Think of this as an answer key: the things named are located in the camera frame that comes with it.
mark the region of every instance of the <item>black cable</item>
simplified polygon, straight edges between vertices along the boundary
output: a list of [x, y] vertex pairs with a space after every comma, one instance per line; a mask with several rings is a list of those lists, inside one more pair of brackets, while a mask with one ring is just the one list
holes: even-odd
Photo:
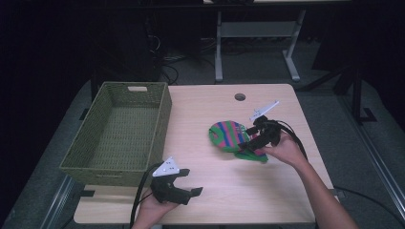
[[171, 70], [173, 70], [175, 73], [176, 73], [176, 76], [175, 76], [175, 79], [170, 79], [170, 77], [169, 77], [169, 75], [167, 74], [167, 72], [165, 72], [164, 70], [161, 70], [161, 73], [167, 78], [167, 80], [168, 80], [168, 82], [167, 82], [167, 84], [168, 85], [173, 85], [173, 84], [175, 84], [176, 82], [177, 82], [177, 80], [178, 80], [178, 78], [179, 78], [179, 71], [176, 69], [176, 68], [174, 68], [174, 67], [172, 67], [172, 66], [169, 66], [169, 65], [161, 65], [162, 67], [166, 67], [166, 68], [169, 68], [169, 69], [171, 69]]
[[154, 168], [161, 166], [162, 163], [163, 163], [163, 162], [159, 162], [159, 163], [153, 164], [152, 166], [150, 166], [150, 167], [146, 170], [145, 173], [143, 173], [142, 180], [140, 181], [140, 184], [139, 184], [139, 186], [138, 186], [137, 195], [135, 196], [134, 205], [133, 205], [133, 207], [132, 207], [131, 219], [130, 219], [131, 221], [130, 221], [130, 224], [129, 224], [129, 225], [130, 225], [129, 228], [132, 228], [132, 226], [134, 225], [135, 212], [137, 211], [138, 205], [139, 205], [139, 203], [140, 203], [140, 201], [139, 201], [140, 195], [142, 194], [142, 189], [143, 189], [143, 186], [145, 186], [145, 182], [146, 182], [146, 179], [147, 179], [148, 176], [149, 176], [149, 173], [150, 173]]
[[74, 216], [71, 216], [61, 227], [60, 229], [65, 229], [69, 223], [71, 223], [71, 221], [74, 219]]
[[393, 216], [399, 222], [399, 224], [402, 226], [402, 228], [405, 228], [405, 223], [402, 221], [402, 219], [400, 217], [398, 217], [393, 211], [391, 211], [387, 206], [382, 204], [380, 201], [378, 201], [378, 200], [376, 200], [374, 198], [370, 198], [370, 197], [368, 197], [368, 196], [366, 196], [364, 194], [358, 193], [356, 191], [347, 189], [347, 188], [342, 188], [342, 187], [339, 187], [339, 186], [336, 186], [336, 185], [333, 185], [333, 188], [339, 189], [339, 190], [342, 190], [342, 191], [346, 191], [348, 193], [352, 193], [352, 194], [355, 194], [355, 195], [358, 195], [358, 196], [360, 196], [362, 198], [366, 198], [369, 201], [376, 203], [377, 205], [382, 207], [385, 211], [387, 211], [389, 214], [391, 214], [391, 216]]

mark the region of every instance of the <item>wicker basket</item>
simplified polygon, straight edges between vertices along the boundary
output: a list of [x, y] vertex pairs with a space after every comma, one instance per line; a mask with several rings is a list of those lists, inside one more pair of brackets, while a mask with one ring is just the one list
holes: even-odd
[[165, 83], [105, 82], [60, 169], [84, 184], [138, 186], [162, 161], [171, 107]]

